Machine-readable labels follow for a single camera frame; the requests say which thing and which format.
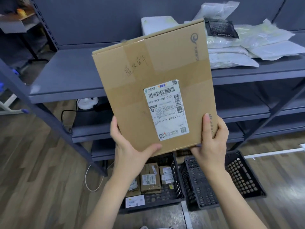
white floor line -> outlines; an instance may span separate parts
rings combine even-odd
[[[181,207],[182,207],[182,211],[183,211],[183,215],[184,215],[186,228],[187,229],[193,229],[191,217],[190,217],[190,214],[189,214],[189,209],[186,205],[185,200],[181,202]]]
[[[305,144],[302,144],[300,146],[301,146],[301,148],[297,148],[297,149],[288,149],[288,150],[281,150],[281,151],[275,151],[275,152],[269,152],[269,153],[246,155],[246,156],[244,156],[244,158],[246,158],[246,159],[253,158],[255,160],[255,158],[258,158],[258,157],[305,151]]]

wooden floor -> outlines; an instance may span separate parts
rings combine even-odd
[[[39,72],[42,67],[33,65],[29,70]],[[74,109],[75,102],[46,105],[59,118],[63,109]],[[25,108],[15,104],[16,109],[21,107]],[[66,125],[72,125],[73,119],[71,112],[64,115]],[[252,140],[241,151],[264,153],[299,148],[301,143],[305,132]],[[269,228],[304,228],[305,153],[249,159],[249,163],[268,194],[249,202],[259,217]],[[0,116],[0,228],[81,228],[107,181],[97,192],[89,192],[86,169],[85,160],[35,115]],[[100,181],[89,170],[89,187],[95,189]],[[190,216],[194,229],[227,228],[220,208],[190,212]],[[142,225],[186,228],[180,205],[119,215],[114,228]]]

black plastic crate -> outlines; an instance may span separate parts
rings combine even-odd
[[[267,196],[248,162],[239,151],[227,152],[225,169],[231,175],[236,188],[245,199]],[[185,162],[180,167],[180,172],[190,211],[219,206],[214,191],[194,157],[185,158]]]
[[[127,214],[136,211],[143,211],[152,208],[159,208],[167,205],[178,204],[185,200],[185,192],[182,187],[182,177],[178,169],[176,157],[173,153],[162,154],[148,159],[147,163],[158,163],[158,166],[169,165],[172,168],[174,182],[171,183],[174,189],[170,189],[170,184],[161,185],[160,194],[144,194],[145,205],[125,208],[125,198],[121,204],[119,213]]]

white round device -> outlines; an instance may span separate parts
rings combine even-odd
[[[77,100],[77,106],[82,110],[88,110],[93,108],[98,103],[98,98],[85,98]]]

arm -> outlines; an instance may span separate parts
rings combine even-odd
[[[220,117],[218,117],[218,128],[215,138],[212,139],[210,118],[208,114],[205,114],[203,117],[202,147],[201,149],[193,147],[191,152],[214,190],[229,227],[234,229],[267,229],[238,192],[224,168],[229,131]]]
[[[113,227],[130,184],[140,174],[148,158],[162,147],[161,144],[152,144],[143,152],[135,150],[120,134],[116,117],[112,119],[110,134],[116,142],[113,173],[83,229]]]

